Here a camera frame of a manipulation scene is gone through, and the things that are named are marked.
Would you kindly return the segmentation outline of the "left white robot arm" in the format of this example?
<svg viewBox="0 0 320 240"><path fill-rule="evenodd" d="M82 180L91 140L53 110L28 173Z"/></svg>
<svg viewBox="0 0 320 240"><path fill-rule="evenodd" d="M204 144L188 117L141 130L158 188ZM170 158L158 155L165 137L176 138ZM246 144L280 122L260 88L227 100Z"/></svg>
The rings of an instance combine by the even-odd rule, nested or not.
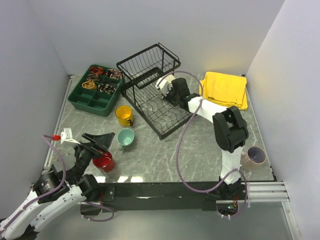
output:
<svg viewBox="0 0 320 240"><path fill-rule="evenodd" d="M60 167L51 166L31 187L22 204L6 219L0 221L2 240L34 240L52 220L82 202L100 197L100 188L92 174L85 174L93 159L105 154L115 137L114 132L100 135L83 133L86 142L73 138L71 129L59 135L43 135L44 141L55 152ZM70 145L74 149L75 163L70 169L53 141Z"/></svg>

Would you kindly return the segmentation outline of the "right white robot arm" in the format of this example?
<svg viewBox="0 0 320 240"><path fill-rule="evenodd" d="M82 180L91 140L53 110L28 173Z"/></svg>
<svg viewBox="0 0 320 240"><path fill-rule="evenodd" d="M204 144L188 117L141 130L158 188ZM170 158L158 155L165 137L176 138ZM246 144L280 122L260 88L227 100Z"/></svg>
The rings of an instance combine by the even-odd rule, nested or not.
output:
<svg viewBox="0 0 320 240"><path fill-rule="evenodd" d="M240 170L241 153L249 137L247 122L236 106L224 107L205 99L198 93L191 93L184 78L168 75L155 85L164 99L195 116L200 116L213 124L215 141L221 149L222 168L218 183L209 189L191 187L184 179L182 183L189 190L210 194L218 191L224 199L231 199L240 192L244 175Z"/></svg>

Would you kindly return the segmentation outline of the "yellow enamel mug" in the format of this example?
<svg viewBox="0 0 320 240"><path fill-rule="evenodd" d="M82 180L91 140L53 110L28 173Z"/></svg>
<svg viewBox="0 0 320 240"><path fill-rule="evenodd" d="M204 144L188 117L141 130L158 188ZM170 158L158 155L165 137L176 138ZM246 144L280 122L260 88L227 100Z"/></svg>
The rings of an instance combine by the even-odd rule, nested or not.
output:
<svg viewBox="0 0 320 240"><path fill-rule="evenodd" d="M133 110L128 105L121 105L115 110L118 123L123 127L133 126Z"/></svg>

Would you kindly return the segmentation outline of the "red enamel mug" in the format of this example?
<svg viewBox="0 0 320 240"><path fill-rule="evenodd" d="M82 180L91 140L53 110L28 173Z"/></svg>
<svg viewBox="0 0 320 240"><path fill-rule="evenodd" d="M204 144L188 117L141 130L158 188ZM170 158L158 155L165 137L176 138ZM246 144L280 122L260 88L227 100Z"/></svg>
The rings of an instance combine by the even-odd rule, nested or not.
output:
<svg viewBox="0 0 320 240"><path fill-rule="evenodd" d="M94 158L92 162L103 173L111 172L115 167L115 160L109 151L103 153L99 158Z"/></svg>

